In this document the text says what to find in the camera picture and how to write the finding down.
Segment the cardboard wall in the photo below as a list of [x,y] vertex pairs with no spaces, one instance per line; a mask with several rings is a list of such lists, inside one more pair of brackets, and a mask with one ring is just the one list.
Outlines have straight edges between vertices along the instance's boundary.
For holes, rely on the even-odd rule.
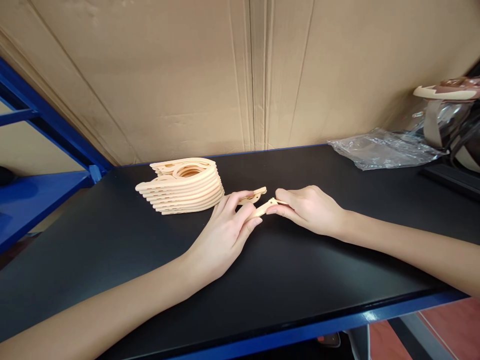
[[0,55],[115,165],[388,127],[479,31],[477,0],[0,3]]

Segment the blue metal shelf rack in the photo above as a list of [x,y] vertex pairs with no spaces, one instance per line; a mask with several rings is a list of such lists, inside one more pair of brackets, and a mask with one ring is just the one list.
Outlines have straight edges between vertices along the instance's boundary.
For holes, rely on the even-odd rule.
[[2,58],[0,101],[12,110],[0,115],[0,126],[29,123],[85,169],[21,177],[0,187],[1,254],[78,189],[97,183],[113,166]]

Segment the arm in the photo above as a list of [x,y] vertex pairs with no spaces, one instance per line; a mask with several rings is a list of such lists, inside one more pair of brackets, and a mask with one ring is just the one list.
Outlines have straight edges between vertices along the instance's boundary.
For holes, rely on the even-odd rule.
[[0,344],[0,359],[95,359],[156,314],[221,277],[262,220],[252,191],[225,196],[191,248],[145,275],[78,303]]
[[275,205],[267,214],[277,213],[316,234],[388,254],[480,298],[478,245],[344,210],[317,186],[278,189],[276,197],[291,208]]

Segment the transparent plastic wrap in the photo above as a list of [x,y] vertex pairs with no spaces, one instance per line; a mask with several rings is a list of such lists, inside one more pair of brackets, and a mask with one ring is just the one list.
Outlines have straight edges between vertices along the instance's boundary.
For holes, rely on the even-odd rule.
[[414,167],[445,155],[418,137],[378,127],[365,135],[332,140],[328,144],[361,170]]

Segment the black tabletop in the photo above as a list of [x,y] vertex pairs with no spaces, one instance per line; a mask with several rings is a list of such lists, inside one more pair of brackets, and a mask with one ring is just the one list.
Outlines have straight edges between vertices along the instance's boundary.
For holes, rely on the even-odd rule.
[[[361,171],[329,146],[215,157],[227,193],[315,184],[342,207],[480,243],[480,204],[418,168]],[[0,271],[0,341],[185,252],[212,210],[162,216],[135,191],[148,165],[116,168]],[[227,273],[130,333],[102,359],[177,355],[449,289],[373,250],[264,216]]]

